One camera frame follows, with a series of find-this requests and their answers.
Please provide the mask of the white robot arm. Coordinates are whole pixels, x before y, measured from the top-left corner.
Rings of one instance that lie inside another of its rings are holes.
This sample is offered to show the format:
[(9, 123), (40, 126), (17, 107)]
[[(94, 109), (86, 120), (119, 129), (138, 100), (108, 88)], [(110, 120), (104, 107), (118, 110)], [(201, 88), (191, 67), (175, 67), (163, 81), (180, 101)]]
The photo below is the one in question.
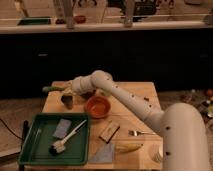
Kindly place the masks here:
[(75, 95), (96, 89), (110, 93), (138, 119), (163, 138), (163, 171), (211, 171), (206, 128), (199, 111), (187, 103), (175, 103), (161, 110), (130, 93), (112, 76), (96, 70), (65, 83)]

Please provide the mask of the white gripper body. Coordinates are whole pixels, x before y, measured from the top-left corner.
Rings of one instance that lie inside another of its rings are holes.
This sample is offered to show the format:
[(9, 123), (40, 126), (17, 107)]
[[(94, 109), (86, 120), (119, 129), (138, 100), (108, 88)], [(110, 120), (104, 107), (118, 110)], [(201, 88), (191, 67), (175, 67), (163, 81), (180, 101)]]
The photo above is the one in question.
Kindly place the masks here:
[(72, 81), (72, 90), (79, 95), (93, 92), (95, 87), (92, 84), (90, 76), (79, 76)]

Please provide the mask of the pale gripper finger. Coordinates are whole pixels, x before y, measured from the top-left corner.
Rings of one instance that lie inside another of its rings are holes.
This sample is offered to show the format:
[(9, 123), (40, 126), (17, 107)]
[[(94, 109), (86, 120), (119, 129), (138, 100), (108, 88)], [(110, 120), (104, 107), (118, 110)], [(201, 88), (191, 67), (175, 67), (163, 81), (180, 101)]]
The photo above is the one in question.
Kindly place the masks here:
[(72, 91), (72, 89), (65, 89), (64, 91), (63, 91), (63, 95), (65, 95), (65, 96), (73, 96), (74, 95), (74, 93), (73, 93), (73, 91)]
[(73, 80), (66, 81), (65, 84), (64, 84), (64, 87), (66, 87), (66, 88), (71, 87), (72, 83), (73, 83)]

